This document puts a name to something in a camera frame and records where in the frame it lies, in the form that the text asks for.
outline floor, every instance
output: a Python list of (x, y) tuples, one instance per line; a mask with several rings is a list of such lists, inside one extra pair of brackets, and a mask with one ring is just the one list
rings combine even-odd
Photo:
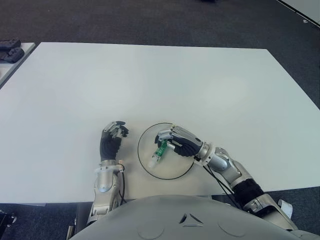
[[(320, 108), (320, 30), (276, 0), (1, 0), (0, 36), (23, 42), (268, 49)], [(320, 188), (273, 192), (320, 234)], [(63, 240), (75, 204), (0, 204), (20, 217), (5, 240)]]

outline robotic hand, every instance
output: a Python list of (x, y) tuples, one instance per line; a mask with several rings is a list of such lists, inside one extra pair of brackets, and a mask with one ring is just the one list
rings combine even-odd
[(173, 125), (155, 137), (158, 147), (162, 141), (183, 157), (194, 156), (194, 162), (219, 173), (234, 192), (234, 198), (243, 210), (263, 218), (286, 230), (297, 230), (296, 225), (281, 210), (270, 195), (265, 194), (247, 170), (233, 160), (221, 147), (201, 141), (181, 126)]
[[(119, 205), (120, 181), (118, 173), (122, 173), (124, 182), (124, 165), (121, 161), (117, 164), (116, 155), (120, 148), (122, 137), (125, 138), (129, 130), (124, 126), (124, 121), (113, 121), (101, 133), (100, 157), (101, 162), (95, 170), (97, 179), (94, 184), (94, 202), (91, 207), (87, 224), (91, 224), (106, 215)], [(124, 184), (121, 203), (124, 200)]]

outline black circle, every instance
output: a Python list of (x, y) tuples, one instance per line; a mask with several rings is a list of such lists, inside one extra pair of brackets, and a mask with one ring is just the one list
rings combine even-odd
[(145, 134), (146, 131), (148, 131), (150, 128), (156, 126), (156, 125), (159, 125), (159, 124), (172, 124), (171, 122), (159, 122), (159, 123), (156, 123), (156, 124), (153, 124), (152, 126), (148, 127), (140, 136), (139, 138), (139, 142), (138, 142), (138, 146), (137, 146), (137, 153), (138, 153), (138, 159), (139, 159), (139, 162), (141, 164), (141, 166), (143, 167), (143, 169), (148, 173), (150, 174), (151, 176), (157, 178), (157, 179), (161, 179), (161, 180), (173, 180), (173, 179), (178, 179), (180, 177), (182, 177), (183, 175), (185, 175), (187, 172), (189, 172), (189, 170), (192, 168), (192, 166), (194, 165), (194, 163), (192, 163), (192, 165), (189, 167), (189, 169), (187, 171), (185, 171), (184, 174), (180, 175), (180, 176), (177, 176), (177, 177), (174, 177), (174, 178), (161, 178), (161, 177), (158, 177), (158, 176), (155, 176), (153, 174), (151, 174), (147, 169), (145, 169), (144, 165), (142, 164), (141, 160), (140, 160), (140, 156), (139, 156), (139, 144), (140, 144), (140, 140), (142, 138), (142, 136)]

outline white table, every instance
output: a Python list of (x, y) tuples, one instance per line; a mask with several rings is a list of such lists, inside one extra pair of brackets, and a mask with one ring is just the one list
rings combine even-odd
[(21, 43), (21, 48), (24, 51), (24, 56), (16, 63), (0, 63), (0, 85), (5, 82), (19, 65), (28, 57), (31, 50), (36, 45), (33, 42)]
[(320, 185), (320, 111), (265, 49), (41, 43), (0, 103), (2, 203), (92, 201), (113, 120), (130, 129), (129, 199), (222, 192), (196, 165), (175, 180), (144, 171), (138, 140), (159, 122), (224, 147), (265, 191)]

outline black cable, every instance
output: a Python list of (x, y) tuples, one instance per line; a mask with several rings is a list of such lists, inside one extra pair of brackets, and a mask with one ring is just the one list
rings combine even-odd
[(123, 199), (123, 201), (124, 201), (125, 203), (127, 203), (127, 201), (124, 199), (124, 196), (121, 195), (120, 190), (119, 190), (119, 195), (120, 195), (121, 200)]
[(122, 195), (120, 194), (121, 197), (121, 202), (120, 205), (124, 204), (125, 200), (125, 189), (126, 189), (126, 181), (125, 181), (125, 174), (124, 172), (122, 172)]
[(224, 186), (231, 195), (234, 195), (234, 193), (230, 190), (230, 188), (227, 187), (219, 178), (217, 178), (216, 175), (214, 175), (214, 173), (212, 172), (210, 166), (208, 166), (208, 169), (210, 170), (210, 172), (208, 172), (208, 170), (207, 170), (207, 172), (208, 172), (212, 177), (214, 177), (214, 179), (215, 179), (218, 183), (220, 183), (222, 186)]
[(205, 168), (205, 166), (203, 166), (203, 168), (208, 172), (208, 174), (210, 174), (216, 181), (217, 183), (219, 184), (219, 186), (222, 188), (222, 190), (224, 191), (224, 193), (226, 194), (226, 196), (230, 199), (230, 201), (234, 204), (234, 206), (238, 209), (241, 209), (239, 208), (239, 206), (236, 204), (236, 202), (230, 197), (230, 195), (227, 193), (227, 191), (225, 190), (225, 188), (231, 193), (231, 195), (234, 197), (234, 193), (222, 182), (220, 181), (220, 179), (218, 179), (214, 173), (212, 172), (211, 168), (208, 166), (208, 169)]

